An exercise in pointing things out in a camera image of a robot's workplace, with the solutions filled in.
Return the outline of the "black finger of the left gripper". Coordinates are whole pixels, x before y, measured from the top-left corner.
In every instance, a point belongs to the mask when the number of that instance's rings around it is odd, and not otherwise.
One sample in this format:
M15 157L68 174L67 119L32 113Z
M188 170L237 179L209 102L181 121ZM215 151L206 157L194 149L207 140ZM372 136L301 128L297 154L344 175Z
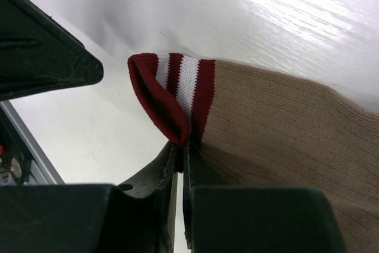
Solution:
M1 0L1 100L99 83L102 63L29 0Z

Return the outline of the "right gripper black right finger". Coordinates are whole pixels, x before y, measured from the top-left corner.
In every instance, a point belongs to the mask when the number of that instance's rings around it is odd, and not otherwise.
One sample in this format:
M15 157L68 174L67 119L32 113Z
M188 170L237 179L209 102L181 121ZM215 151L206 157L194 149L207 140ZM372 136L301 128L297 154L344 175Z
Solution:
M188 249L192 248L192 205L191 198L194 187L229 185L215 169L203 160L200 147L193 141L188 140L183 148L183 215L185 227L185 239Z

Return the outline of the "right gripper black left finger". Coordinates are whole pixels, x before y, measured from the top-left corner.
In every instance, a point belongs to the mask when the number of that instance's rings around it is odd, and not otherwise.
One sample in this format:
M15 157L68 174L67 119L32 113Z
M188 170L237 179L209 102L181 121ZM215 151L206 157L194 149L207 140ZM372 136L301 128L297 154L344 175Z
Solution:
M107 231L114 252L173 252L178 148L168 142L158 156L117 187Z

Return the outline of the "brown sock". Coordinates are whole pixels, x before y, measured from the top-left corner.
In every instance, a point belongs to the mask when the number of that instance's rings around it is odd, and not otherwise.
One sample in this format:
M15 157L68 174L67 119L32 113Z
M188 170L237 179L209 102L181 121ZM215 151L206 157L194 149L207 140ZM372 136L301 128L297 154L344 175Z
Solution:
M349 252L378 251L378 114L327 86L179 53L128 59L142 107L179 153L188 140L228 182L328 198Z

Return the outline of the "aluminium rail frame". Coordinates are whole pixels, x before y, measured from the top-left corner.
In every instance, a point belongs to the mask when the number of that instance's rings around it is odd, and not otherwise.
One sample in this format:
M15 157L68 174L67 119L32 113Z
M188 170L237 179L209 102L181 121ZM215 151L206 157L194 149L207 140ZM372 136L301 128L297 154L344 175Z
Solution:
M63 183L12 104L1 102L1 185Z

